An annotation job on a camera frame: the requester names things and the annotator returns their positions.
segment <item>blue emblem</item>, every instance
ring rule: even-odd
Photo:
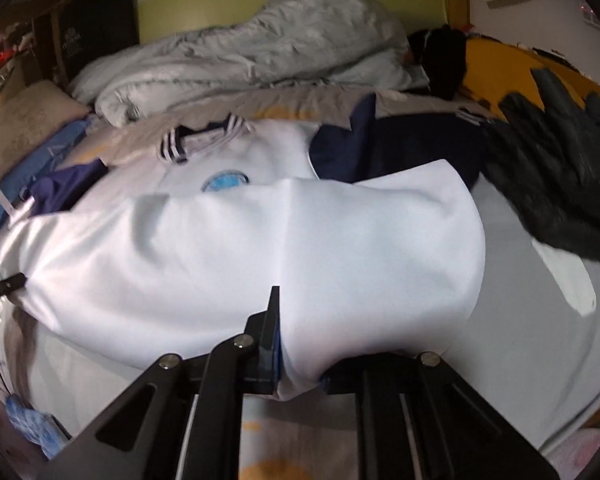
[[[210,179],[205,182],[202,186],[202,191],[220,191],[223,189],[230,189],[232,187],[244,186],[249,183],[249,177],[241,171],[222,171],[216,173]]]

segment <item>metal screw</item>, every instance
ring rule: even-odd
[[[170,370],[171,368],[175,368],[176,366],[178,366],[180,364],[180,356],[176,355],[176,354],[167,354],[167,355],[163,355],[160,358],[160,362],[158,362],[158,364],[160,365],[160,368],[164,368],[165,370]]]
[[[234,345],[238,348],[248,348],[253,344],[253,337],[249,334],[240,334],[234,338]]]
[[[440,356],[435,352],[424,352],[424,354],[420,356],[420,362],[425,366],[435,368],[440,364]]]

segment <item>gray blanket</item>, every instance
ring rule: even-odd
[[[72,82],[114,126],[221,92],[299,82],[406,90],[400,21],[373,0],[270,0],[249,21],[182,32],[96,60]]]

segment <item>mattress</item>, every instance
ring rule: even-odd
[[[200,127],[221,120],[228,111],[247,118],[310,119],[346,126],[353,106],[368,92],[300,87],[211,98],[121,130],[101,128],[66,163],[101,156],[108,164],[123,164],[155,150],[170,126]],[[376,113],[465,106],[479,111],[472,103],[380,92]],[[472,195],[486,234],[485,277],[472,316],[444,358],[525,438],[548,452],[600,407],[600,264],[584,262],[597,303],[584,316],[565,299],[504,197],[482,177]],[[4,331],[12,309],[8,301],[0,302],[2,365]],[[31,343],[32,403],[53,413],[72,434],[141,373],[87,352],[40,325],[34,328]],[[7,380],[13,378],[7,374]],[[320,391],[286,403],[247,398],[241,446],[240,467],[247,478],[259,478],[248,475],[257,475],[262,468],[280,475],[291,471],[311,478],[355,478],[352,398],[327,397]]]

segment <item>gloved hand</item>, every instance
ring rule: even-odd
[[[600,261],[600,127],[561,81],[532,70],[542,111],[520,94],[488,128],[484,173],[537,240]]]

